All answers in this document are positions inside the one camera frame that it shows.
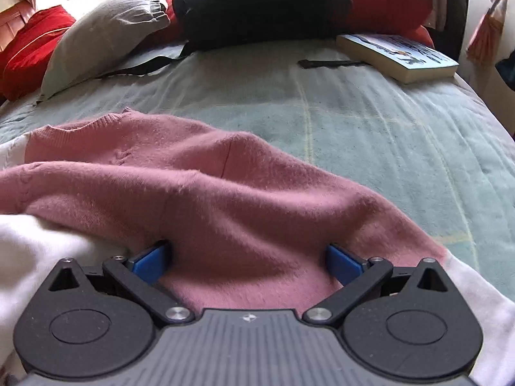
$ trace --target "black bag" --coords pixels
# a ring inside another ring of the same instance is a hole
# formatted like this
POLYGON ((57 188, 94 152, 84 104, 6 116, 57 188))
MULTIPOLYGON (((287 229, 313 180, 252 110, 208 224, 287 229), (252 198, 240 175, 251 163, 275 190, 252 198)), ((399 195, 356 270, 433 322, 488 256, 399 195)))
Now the black bag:
POLYGON ((173 0, 191 50, 343 33, 352 0, 173 0))
POLYGON ((495 68, 508 87, 515 91, 515 51, 508 59, 499 61, 495 68))

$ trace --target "red pillow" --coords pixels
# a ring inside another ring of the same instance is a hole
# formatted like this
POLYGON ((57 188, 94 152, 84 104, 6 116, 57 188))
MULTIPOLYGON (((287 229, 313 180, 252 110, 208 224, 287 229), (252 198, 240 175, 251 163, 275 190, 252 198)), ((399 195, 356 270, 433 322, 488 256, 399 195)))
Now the red pillow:
POLYGON ((73 23, 60 5, 35 13, 0 53, 0 93, 14 101, 36 91, 53 50, 73 23))
POLYGON ((341 25, 350 33, 404 35, 425 22, 433 0, 352 0, 353 7, 341 25))
POLYGON ((435 44, 429 35, 429 32, 423 26, 419 26, 414 30, 408 30, 402 34, 405 38, 411 39, 412 41, 421 43, 422 45, 429 46, 430 48, 435 48, 435 44))
POLYGON ((168 3, 168 9, 165 11, 166 15, 170 19, 170 25, 148 35, 140 45, 138 45, 140 49, 148 49, 159 45, 165 45, 166 43, 180 42, 184 40, 183 29, 179 24, 179 20, 177 19, 175 12, 173 11, 172 1, 173 0, 166 0, 168 3))

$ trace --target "wooden headboard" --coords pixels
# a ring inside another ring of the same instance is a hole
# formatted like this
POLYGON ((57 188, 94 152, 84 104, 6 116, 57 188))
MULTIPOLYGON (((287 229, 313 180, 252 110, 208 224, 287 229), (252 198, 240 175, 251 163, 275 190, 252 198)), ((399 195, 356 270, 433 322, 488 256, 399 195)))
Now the wooden headboard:
POLYGON ((13 40, 18 30, 24 27, 33 14, 34 9, 25 0, 0 13, 0 52, 13 40))

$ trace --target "light blue bedspread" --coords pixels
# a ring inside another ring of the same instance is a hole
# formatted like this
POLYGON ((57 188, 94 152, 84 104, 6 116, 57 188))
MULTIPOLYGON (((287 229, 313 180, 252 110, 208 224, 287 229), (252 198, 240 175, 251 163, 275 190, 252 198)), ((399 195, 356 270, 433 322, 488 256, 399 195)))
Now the light blue bedspread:
POLYGON ((515 144, 460 79, 399 85, 372 67, 302 70, 346 56, 327 41, 197 53, 145 77, 91 80, 0 112, 0 143, 129 106, 253 132, 394 202, 515 299, 515 144))

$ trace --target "sweater sleeve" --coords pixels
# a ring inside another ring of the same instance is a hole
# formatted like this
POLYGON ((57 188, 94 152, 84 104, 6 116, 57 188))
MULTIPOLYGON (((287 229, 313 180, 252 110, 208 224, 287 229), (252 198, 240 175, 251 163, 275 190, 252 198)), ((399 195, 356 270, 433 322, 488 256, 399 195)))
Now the sweater sleeve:
POLYGON ((181 179, 174 171, 35 162, 0 172, 0 213, 42 217, 137 251, 161 238, 165 200, 180 192, 181 179))

